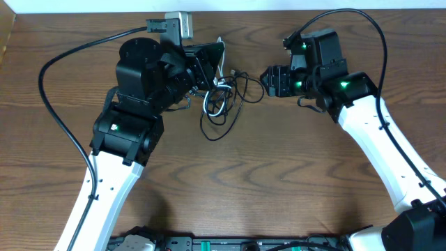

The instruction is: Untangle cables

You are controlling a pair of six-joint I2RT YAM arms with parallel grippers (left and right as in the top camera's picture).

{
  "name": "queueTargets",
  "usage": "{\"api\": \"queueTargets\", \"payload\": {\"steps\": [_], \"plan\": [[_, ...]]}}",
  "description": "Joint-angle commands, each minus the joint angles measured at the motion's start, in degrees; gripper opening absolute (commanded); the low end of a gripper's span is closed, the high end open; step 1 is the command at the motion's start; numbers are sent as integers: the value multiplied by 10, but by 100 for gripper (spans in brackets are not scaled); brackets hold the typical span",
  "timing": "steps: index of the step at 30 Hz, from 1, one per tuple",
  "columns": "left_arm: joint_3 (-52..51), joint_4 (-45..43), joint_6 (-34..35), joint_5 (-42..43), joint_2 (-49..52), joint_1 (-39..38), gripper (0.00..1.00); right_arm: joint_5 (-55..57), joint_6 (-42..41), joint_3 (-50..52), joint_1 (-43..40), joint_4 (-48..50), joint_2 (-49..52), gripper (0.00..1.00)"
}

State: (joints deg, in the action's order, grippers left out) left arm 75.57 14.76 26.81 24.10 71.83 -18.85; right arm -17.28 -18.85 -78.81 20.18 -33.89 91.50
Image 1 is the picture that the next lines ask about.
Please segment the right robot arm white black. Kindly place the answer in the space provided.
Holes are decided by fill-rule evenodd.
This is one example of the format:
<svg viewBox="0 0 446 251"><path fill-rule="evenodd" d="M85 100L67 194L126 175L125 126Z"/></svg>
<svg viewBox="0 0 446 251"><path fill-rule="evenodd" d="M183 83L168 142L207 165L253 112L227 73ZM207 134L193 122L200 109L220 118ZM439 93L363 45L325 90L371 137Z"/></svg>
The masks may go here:
<svg viewBox="0 0 446 251"><path fill-rule="evenodd" d="M360 146L385 184L398 216L384 227L350 234L349 250L444 250L445 209L422 183L445 196L445 180L421 159L364 72L349 73L337 33L302 34L289 45L291 63L261 75L269 96L308 98Z"/></svg>

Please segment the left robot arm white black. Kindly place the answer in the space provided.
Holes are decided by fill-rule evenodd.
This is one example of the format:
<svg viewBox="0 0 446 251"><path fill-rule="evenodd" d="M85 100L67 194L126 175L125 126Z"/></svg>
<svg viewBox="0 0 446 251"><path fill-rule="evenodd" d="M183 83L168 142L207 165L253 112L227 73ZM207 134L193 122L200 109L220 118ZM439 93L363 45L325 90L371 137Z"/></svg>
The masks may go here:
<svg viewBox="0 0 446 251"><path fill-rule="evenodd" d="M56 250L105 250L118 215L164 132L161 114L193 88L214 89L221 42L175 45L133 38L121 45L117 87L93 124L82 188Z"/></svg>

